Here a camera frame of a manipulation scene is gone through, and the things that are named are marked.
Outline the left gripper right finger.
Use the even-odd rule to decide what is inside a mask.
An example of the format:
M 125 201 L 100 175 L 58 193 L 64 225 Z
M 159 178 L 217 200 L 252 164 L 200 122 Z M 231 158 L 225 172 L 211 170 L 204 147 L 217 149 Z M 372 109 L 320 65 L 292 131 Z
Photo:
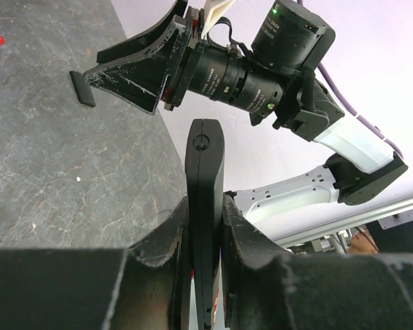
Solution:
M 413 254 L 293 254 L 223 201 L 230 329 L 413 329 Z

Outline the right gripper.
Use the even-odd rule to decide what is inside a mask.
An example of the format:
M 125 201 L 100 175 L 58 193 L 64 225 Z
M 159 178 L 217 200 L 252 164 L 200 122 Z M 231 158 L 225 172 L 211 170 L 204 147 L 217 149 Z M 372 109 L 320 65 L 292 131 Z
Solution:
M 99 51 L 98 66 L 84 72 L 84 81 L 146 114 L 154 114 L 161 99 L 167 111 L 179 107 L 204 49 L 204 9 L 188 8 L 190 38 L 186 26 L 168 27 L 175 15 L 183 17 L 187 4 L 177 0 L 152 27 Z

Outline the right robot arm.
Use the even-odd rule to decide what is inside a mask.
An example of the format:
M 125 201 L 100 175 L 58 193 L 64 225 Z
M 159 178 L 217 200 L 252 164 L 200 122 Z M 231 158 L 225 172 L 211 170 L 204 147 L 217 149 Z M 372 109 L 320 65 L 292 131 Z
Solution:
M 202 9 L 177 1 L 148 30 L 101 50 L 84 81 L 135 108 L 154 114 L 160 102 L 178 107 L 186 92 L 247 112 L 256 126 L 270 114 L 273 127 L 333 151 L 325 164 L 299 177 L 240 190 L 234 199 L 256 222 L 287 210 L 374 199 L 407 170 L 401 155 L 336 103 L 315 71 L 335 40 L 334 30 L 296 1 L 275 1 L 251 46 L 209 33 L 230 1 Z

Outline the black remote control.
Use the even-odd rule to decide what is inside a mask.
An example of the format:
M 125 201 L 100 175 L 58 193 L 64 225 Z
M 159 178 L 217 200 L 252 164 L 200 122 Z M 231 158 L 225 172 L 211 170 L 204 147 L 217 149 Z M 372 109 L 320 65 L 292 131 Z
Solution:
M 212 329 L 218 294 L 224 191 L 224 134 L 218 120 L 192 122 L 185 174 L 198 328 Z

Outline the black battery cover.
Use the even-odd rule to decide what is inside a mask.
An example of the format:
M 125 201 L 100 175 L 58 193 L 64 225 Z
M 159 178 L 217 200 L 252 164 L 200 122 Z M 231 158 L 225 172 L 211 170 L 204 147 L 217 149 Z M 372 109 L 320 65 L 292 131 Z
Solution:
M 78 102 L 87 107 L 95 107 L 96 102 L 91 87 L 84 81 L 82 73 L 70 71 L 69 74 Z

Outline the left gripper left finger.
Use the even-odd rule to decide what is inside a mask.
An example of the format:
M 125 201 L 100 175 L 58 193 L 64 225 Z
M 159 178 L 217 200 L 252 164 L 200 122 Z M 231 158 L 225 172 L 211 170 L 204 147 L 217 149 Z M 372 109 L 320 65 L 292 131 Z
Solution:
M 188 201 L 131 247 L 0 249 L 0 329 L 187 329 Z

